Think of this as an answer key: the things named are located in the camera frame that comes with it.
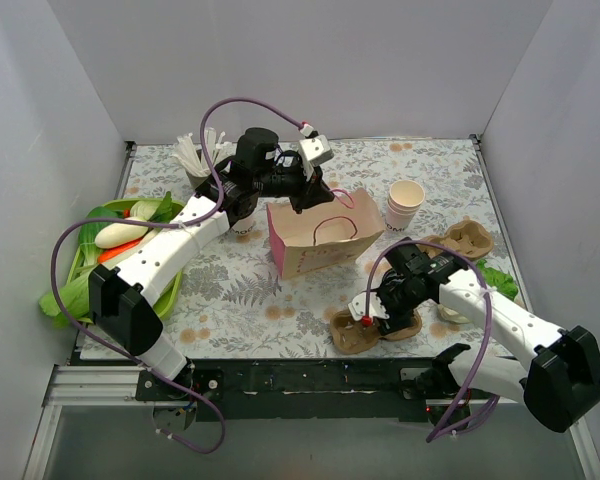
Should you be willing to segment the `kraft paper cakes bag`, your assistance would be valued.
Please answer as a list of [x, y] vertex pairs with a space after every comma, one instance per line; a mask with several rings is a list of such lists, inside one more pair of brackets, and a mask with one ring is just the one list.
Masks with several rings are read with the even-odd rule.
[[376, 202], [366, 190], [297, 214], [289, 203], [266, 206], [269, 243], [279, 276], [289, 280], [356, 260], [385, 231]]

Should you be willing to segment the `white paper coffee cup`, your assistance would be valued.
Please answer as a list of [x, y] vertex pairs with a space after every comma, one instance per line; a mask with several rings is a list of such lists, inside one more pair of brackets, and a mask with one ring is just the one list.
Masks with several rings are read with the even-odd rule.
[[231, 228], [230, 232], [232, 237], [238, 242], [246, 242], [249, 240], [250, 234], [252, 233], [255, 226], [254, 215], [251, 214], [248, 217], [237, 221]]

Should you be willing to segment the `stack of white paper cups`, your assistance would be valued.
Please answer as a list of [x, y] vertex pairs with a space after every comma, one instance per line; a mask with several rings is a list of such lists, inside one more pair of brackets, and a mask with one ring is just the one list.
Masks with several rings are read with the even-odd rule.
[[392, 232], [403, 232], [418, 213], [425, 200], [424, 188], [412, 180], [394, 182], [389, 188], [386, 227]]

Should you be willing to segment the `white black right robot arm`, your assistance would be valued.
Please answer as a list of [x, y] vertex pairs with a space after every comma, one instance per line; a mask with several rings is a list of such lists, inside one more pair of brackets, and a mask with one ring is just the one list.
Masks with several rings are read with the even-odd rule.
[[383, 333], [406, 327], [415, 310], [434, 301], [483, 331], [478, 348], [455, 344], [414, 381], [417, 390], [453, 398], [428, 435], [478, 428], [502, 398], [525, 405], [553, 432], [563, 433], [600, 402], [600, 350], [582, 326], [567, 330], [543, 320], [488, 286], [479, 268], [449, 247], [423, 252], [405, 238], [381, 253], [391, 268], [349, 304], [363, 324]]

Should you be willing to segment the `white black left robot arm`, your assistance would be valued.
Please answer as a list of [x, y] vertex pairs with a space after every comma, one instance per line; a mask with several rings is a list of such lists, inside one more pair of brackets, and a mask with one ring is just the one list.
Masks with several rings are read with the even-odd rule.
[[114, 269], [98, 266], [89, 276], [92, 321], [129, 355], [158, 377], [173, 400], [185, 398], [193, 377], [187, 359], [163, 331], [153, 306], [175, 275], [207, 244], [253, 213], [261, 198], [286, 198], [300, 214], [335, 196], [324, 183], [321, 164], [333, 156], [325, 136], [312, 133], [294, 150], [278, 152], [279, 137], [252, 127], [172, 221]]

